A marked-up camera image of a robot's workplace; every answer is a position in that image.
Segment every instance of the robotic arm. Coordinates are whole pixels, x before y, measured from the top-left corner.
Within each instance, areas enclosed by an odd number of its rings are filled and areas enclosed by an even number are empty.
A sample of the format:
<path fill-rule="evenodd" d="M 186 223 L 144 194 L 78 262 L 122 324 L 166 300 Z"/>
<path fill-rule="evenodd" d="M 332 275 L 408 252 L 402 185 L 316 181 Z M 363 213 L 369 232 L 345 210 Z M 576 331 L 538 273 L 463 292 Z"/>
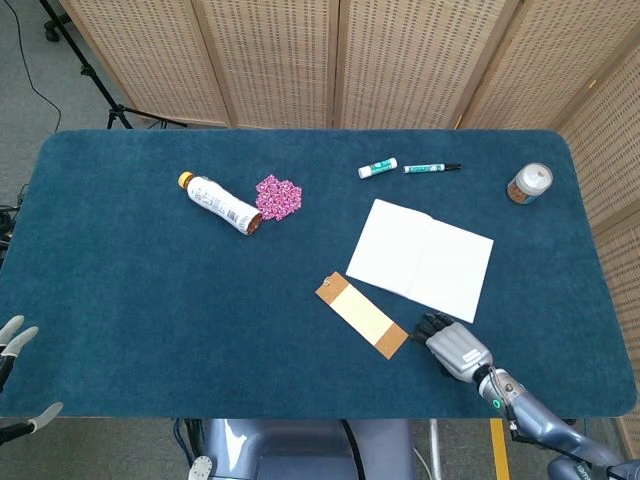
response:
<path fill-rule="evenodd" d="M 425 315 L 412 338 L 426 345 L 455 379 L 475 383 L 478 393 L 509 422 L 512 440 L 561 456 L 549 463 L 550 480 L 640 480 L 640 461 L 621 464 L 606 446 L 573 430 L 503 369 L 463 325 L 445 314 Z"/>

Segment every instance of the black cable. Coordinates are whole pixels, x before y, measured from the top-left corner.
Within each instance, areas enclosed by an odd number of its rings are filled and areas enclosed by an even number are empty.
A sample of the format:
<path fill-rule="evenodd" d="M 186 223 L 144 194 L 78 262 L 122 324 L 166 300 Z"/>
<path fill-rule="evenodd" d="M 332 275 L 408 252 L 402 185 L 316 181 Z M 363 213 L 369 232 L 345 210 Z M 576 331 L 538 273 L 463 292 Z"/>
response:
<path fill-rule="evenodd" d="M 189 453 L 189 450 L 187 449 L 187 446 L 185 445 L 184 440 L 182 438 L 182 434 L 180 433 L 180 420 L 181 420 L 180 418 L 176 418 L 176 421 L 173 424 L 173 437 L 176 439 L 176 443 L 184 453 L 184 456 L 187 459 L 187 464 L 189 465 L 189 468 L 191 468 L 191 465 L 193 465 L 193 459 L 191 458 L 191 454 Z"/>
<path fill-rule="evenodd" d="M 613 473 L 611 471 L 612 468 L 615 468 L 615 467 L 607 467 L 607 475 L 609 475 L 609 477 L 615 478 L 615 480 L 627 480 L 626 477 L 621 477 L 620 475 L 616 475 L 615 473 Z"/>
<path fill-rule="evenodd" d="M 26 195 L 26 193 L 24 193 L 24 189 L 27 188 L 28 186 L 29 186 L 29 183 L 25 183 L 20 189 L 20 191 L 18 192 L 18 206 L 22 205 L 22 201 L 24 200 L 24 196 Z"/>
<path fill-rule="evenodd" d="M 60 121 L 62 120 L 62 111 L 60 110 L 60 108 L 58 108 L 58 106 L 55 103 L 53 103 L 43 94 L 41 94 L 38 91 L 38 89 L 33 85 L 33 80 L 31 80 L 31 73 L 29 72 L 29 67 L 27 66 L 27 59 L 24 56 L 24 48 L 22 47 L 22 32 L 20 30 L 20 20 L 18 19 L 18 14 L 16 13 L 16 11 L 11 6 L 8 0 L 4 0 L 4 3 L 7 5 L 7 7 L 9 7 L 9 10 L 11 10 L 11 13 L 13 13 L 13 16 L 16 19 L 16 26 L 18 27 L 18 45 L 20 46 L 20 55 L 22 56 L 22 63 L 24 64 L 24 69 L 27 72 L 27 78 L 29 79 L 29 85 L 31 85 L 31 90 L 33 90 L 36 93 L 36 95 L 38 95 L 45 102 L 47 102 L 49 105 L 55 108 L 56 111 L 58 112 L 58 121 L 56 122 L 56 128 L 53 131 L 53 133 L 56 133 L 58 131 L 58 128 L 60 127 Z"/>
<path fill-rule="evenodd" d="M 20 209 L 18 207 L 7 207 L 0 205 L 0 239 L 7 233 L 13 230 L 15 223 L 15 213 Z"/>
<path fill-rule="evenodd" d="M 533 438 L 529 438 L 529 437 L 523 437 L 522 435 L 516 433 L 515 436 L 512 436 L 512 439 L 514 442 L 518 442 L 518 443 L 526 443 L 529 445 L 536 445 L 538 447 L 542 447 L 545 448 L 547 450 L 553 450 L 554 452 L 557 452 L 561 455 L 564 455 L 565 457 L 569 457 L 571 460 L 581 463 L 581 462 L 585 462 L 589 468 L 591 468 L 592 464 L 591 462 L 587 462 L 584 458 L 578 457 L 577 455 L 574 455 L 573 453 L 569 453 L 566 450 L 563 450 L 561 448 L 557 448 L 557 447 L 552 447 L 551 445 L 547 445 L 546 443 L 542 443 L 538 440 L 535 440 Z"/>
<path fill-rule="evenodd" d="M 351 451 L 353 452 L 353 461 L 356 464 L 356 470 L 358 471 L 358 480 L 366 480 L 366 477 L 364 475 L 364 465 L 362 464 L 362 457 L 360 456 L 360 449 L 358 448 L 358 442 L 356 442 L 356 437 L 353 434 L 353 430 L 351 430 L 351 425 L 349 425 L 349 422 L 345 419 L 340 420 L 340 423 L 342 423 L 344 433 L 347 434 L 349 445 L 351 445 Z"/>
<path fill-rule="evenodd" d="M 189 439 L 189 445 L 191 446 L 191 452 L 193 458 L 198 458 L 202 455 L 202 448 L 200 443 L 200 432 L 202 421 L 195 418 L 185 418 L 184 424 L 187 427 L 187 438 Z"/>

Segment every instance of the open notebook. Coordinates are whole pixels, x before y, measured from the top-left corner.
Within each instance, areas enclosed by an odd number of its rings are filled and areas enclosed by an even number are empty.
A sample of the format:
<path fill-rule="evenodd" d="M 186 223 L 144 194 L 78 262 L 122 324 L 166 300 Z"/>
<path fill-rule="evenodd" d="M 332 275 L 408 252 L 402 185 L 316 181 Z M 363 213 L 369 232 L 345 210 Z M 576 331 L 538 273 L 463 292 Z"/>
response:
<path fill-rule="evenodd" d="M 347 275 L 473 322 L 493 240 L 376 199 Z"/>

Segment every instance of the paper tag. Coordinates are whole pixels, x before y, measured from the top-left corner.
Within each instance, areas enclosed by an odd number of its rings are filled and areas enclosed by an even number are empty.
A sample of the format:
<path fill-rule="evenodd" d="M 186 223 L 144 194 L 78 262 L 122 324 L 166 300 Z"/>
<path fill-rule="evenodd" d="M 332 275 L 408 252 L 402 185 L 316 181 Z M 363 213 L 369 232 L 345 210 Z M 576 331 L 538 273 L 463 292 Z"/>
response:
<path fill-rule="evenodd" d="M 316 290 L 316 295 L 387 359 L 398 351 L 408 337 L 404 330 L 338 272 L 325 279 Z"/>

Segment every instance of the pink knitted item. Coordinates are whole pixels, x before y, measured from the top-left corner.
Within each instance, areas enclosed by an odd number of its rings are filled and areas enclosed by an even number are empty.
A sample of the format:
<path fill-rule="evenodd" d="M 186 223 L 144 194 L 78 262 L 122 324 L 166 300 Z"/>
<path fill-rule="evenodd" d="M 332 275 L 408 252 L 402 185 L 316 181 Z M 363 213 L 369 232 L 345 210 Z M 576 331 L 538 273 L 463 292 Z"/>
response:
<path fill-rule="evenodd" d="M 264 220 L 275 218 L 280 221 L 302 206 L 302 188 L 296 187 L 289 180 L 279 181 L 269 175 L 256 185 L 256 190 L 256 206 Z"/>

